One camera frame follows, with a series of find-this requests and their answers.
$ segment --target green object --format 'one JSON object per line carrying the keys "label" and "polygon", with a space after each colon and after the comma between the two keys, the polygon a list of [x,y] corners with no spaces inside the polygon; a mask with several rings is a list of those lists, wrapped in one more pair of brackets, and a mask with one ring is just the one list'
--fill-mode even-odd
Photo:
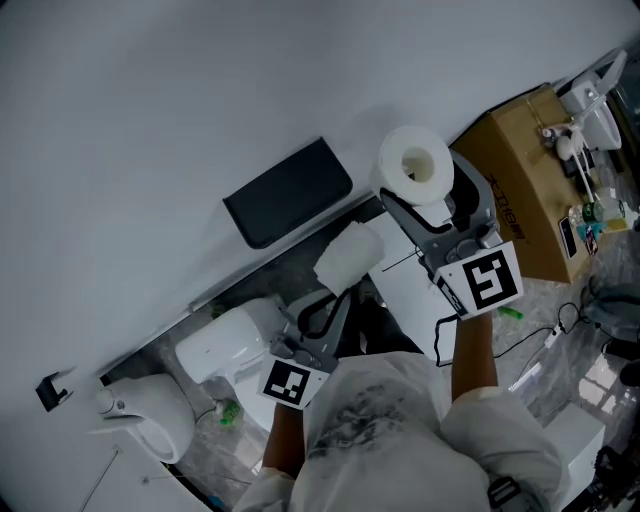
{"label": "green object", "polygon": [[503,315],[512,316],[513,318],[517,318],[518,320],[522,320],[524,318],[524,315],[520,313],[520,311],[511,309],[511,308],[506,308],[504,306],[500,306],[498,308],[498,311],[500,311],[500,313],[502,313]]}
{"label": "green object", "polygon": [[236,402],[233,400],[226,401],[224,410],[222,411],[222,418],[220,418],[220,425],[231,426],[241,411],[242,407]]}

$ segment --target white wall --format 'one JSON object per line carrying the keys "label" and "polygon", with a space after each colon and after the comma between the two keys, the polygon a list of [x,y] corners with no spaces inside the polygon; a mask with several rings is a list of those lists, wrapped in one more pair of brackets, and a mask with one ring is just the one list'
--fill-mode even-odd
{"label": "white wall", "polygon": [[451,140],[638,30],[630,0],[11,0],[0,11],[0,411],[77,381],[271,257],[220,204],[323,135]]}
{"label": "white wall", "polygon": [[121,449],[85,512],[205,512],[160,462],[127,433],[89,435],[99,421],[92,395],[101,387],[87,381],[83,391],[47,414],[42,407],[0,424],[0,495],[14,512],[78,512],[95,483]]}

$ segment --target white toilet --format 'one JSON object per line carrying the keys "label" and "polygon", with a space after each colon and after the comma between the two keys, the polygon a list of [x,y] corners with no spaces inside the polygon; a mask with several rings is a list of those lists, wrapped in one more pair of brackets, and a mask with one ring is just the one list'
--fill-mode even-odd
{"label": "white toilet", "polygon": [[168,464],[178,462],[191,444],[193,410],[170,375],[125,378],[101,389],[95,400],[102,422],[90,434],[127,430]]}
{"label": "white toilet", "polygon": [[273,298],[253,299],[231,309],[176,346],[178,361],[198,384],[225,377],[240,405],[271,431],[275,402],[257,394],[263,355],[286,320]]}

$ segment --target white cylinder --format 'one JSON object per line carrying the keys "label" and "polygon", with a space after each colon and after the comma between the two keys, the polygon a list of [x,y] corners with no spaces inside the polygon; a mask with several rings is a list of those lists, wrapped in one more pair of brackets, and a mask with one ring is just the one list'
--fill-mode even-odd
{"label": "white cylinder", "polygon": [[413,206],[443,200],[453,188],[453,160],[437,134],[420,126],[391,132],[380,146],[369,184],[385,188]]}

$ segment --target white t-shirt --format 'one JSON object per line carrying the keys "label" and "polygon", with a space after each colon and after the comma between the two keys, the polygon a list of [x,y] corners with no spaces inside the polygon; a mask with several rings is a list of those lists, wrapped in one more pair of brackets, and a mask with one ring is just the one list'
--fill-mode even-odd
{"label": "white t-shirt", "polygon": [[425,356],[341,359],[305,411],[298,478],[263,468],[234,510],[488,511],[487,472],[556,510],[567,467],[526,407],[501,388],[471,391],[450,408],[446,396]]}

